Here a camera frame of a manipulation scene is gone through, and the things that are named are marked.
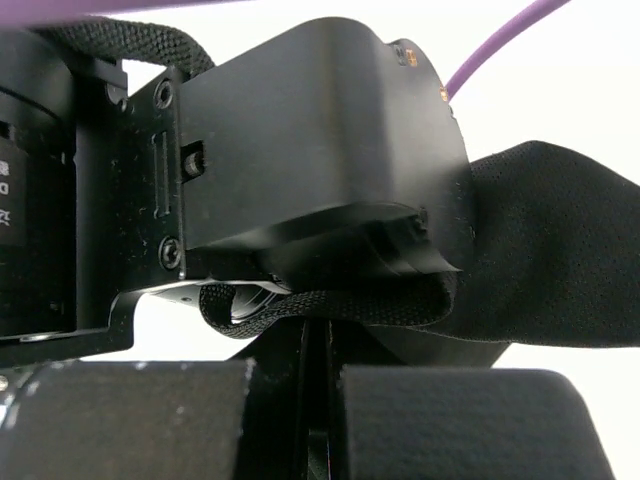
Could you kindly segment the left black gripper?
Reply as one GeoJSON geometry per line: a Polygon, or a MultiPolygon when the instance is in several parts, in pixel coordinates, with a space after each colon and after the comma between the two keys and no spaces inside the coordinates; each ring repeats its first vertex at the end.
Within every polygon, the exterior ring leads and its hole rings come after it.
{"type": "Polygon", "coordinates": [[[99,19],[1,33],[1,356],[128,349],[146,294],[233,337],[419,328],[474,249],[470,165],[412,42],[306,22],[222,65],[99,19]]]}

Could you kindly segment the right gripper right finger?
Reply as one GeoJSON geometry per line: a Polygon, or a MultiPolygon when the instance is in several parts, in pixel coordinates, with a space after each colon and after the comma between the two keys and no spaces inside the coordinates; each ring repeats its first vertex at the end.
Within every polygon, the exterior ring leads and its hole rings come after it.
{"type": "Polygon", "coordinates": [[[363,325],[330,321],[326,326],[328,393],[327,450],[330,479],[348,479],[341,375],[347,365],[397,366],[400,360],[363,325]]]}

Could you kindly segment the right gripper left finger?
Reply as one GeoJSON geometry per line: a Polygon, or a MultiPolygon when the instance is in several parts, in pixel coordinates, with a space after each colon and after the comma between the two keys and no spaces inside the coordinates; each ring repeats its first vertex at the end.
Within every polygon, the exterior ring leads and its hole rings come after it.
{"type": "Polygon", "coordinates": [[[302,399],[308,327],[279,322],[236,355],[252,364],[234,477],[304,479],[302,399]]]}

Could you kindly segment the black t shirt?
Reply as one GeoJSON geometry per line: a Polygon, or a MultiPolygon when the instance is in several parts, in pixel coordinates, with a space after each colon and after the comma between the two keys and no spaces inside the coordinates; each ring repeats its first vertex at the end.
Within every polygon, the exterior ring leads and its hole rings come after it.
{"type": "Polygon", "coordinates": [[[298,315],[352,321],[409,364],[462,364],[475,344],[624,348],[639,343],[639,188],[575,151],[528,141],[475,161],[478,227],[458,274],[287,296],[233,324],[229,286],[200,311],[249,339],[298,315]]]}

